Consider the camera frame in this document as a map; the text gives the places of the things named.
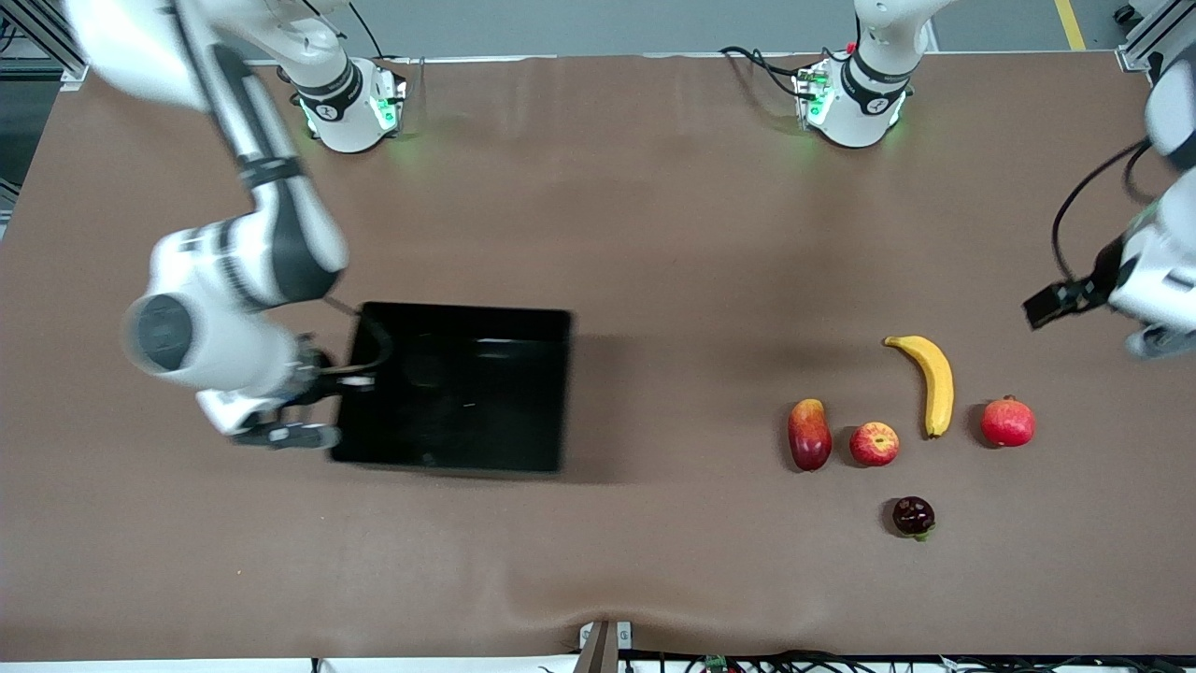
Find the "yellow banana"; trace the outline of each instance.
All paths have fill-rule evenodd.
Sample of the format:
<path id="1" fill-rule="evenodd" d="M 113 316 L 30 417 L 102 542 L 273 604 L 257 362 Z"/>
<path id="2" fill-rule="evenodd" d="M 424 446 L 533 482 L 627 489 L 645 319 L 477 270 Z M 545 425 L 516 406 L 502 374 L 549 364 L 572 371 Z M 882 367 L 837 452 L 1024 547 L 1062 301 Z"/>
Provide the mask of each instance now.
<path id="1" fill-rule="evenodd" d="M 922 377 L 926 378 L 926 436 L 941 436 L 951 426 L 951 412 L 956 406 L 956 383 L 947 356 L 926 336 L 889 336 L 885 345 L 901 350 L 922 368 Z"/>

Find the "apple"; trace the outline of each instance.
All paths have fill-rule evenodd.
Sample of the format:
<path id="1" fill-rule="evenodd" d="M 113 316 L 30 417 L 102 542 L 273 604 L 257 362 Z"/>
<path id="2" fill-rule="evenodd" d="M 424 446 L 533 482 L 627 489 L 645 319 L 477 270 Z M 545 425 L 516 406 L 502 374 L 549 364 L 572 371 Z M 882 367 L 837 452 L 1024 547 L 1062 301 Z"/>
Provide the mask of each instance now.
<path id="1" fill-rule="evenodd" d="M 818 400 L 801 400 L 789 412 L 789 452 L 800 470 L 812 471 L 830 458 L 830 427 Z"/>
<path id="2" fill-rule="evenodd" d="M 852 433 L 852 458 L 868 467 L 889 465 L 897 458 L 901 442 L 892 428 L 884 423 L 872 422 Z"/>
<path id="3" fill-rule="evenodd" d="M 980 430 L 997 447 L 1020 447 L 1035 436 L 1035 412 L 1013 396 L 1006 396 L 984 408 Z"/>

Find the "table surface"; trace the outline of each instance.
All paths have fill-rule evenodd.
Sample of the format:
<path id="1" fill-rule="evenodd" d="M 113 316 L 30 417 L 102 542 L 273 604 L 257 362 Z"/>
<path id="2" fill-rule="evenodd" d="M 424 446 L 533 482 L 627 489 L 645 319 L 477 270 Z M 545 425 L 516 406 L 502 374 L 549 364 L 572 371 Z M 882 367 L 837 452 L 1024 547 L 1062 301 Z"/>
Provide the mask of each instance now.
<path id="1" fill-rule="evenodd" d="M 1130 361 L 1107 312 L 1031 332 L 1020 311 L 1056 277 L 1061 198 L 1142 133 L 1146 81 L 1111 54 L 927 57 L 862 151 L 798 131 L 742 60 L 409 74 L 408 134 L 368 153 L 288 115 L 352 250 L 335 293 L 574 311 L 565 473 L 234 447 L 138 372 L 118 334 L 151 247 L 249 200 L 203 116 L 89 78 L 0 245 L 0 656 L 544 654 L 605 617 L 694 651 L 1196 649 L 1196 360 Z M 1097 181 L 1073 264 L 1135 210 Z M 271 314 L 347 349 L 328 306 Z M 905 332 L 954 369 L 933 442 L 880 345 Z M 1038 436 L 987 449 L 976 412 L 1008 393 Z M 837 453 L 803 475 L 783 428 L 806 397 Z M 841 457 L 867 421 L 902 438 L 889 467 Z M 907 495 L 938 512 L 928 543 L 883 525 Z"/>

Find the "yellow floor line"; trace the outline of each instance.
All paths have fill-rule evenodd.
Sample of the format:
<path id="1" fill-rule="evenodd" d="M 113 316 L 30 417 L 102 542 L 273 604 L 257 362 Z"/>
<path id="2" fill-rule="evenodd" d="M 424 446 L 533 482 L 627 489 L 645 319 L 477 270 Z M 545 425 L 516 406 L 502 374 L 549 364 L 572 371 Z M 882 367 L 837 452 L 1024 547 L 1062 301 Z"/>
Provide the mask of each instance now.
<path id="1" fill-rule="evenodd" d="M 1075 20 L 1072 0 L 1055 0 L 1055 10 L 1058 12 L 1058 23 L 1063 24 L 1063 32 L 1067 33 L 1067 45 L 1073 51 L 1082 51 L 1084 35 L 1080 32 L 1080 22 Z"/>

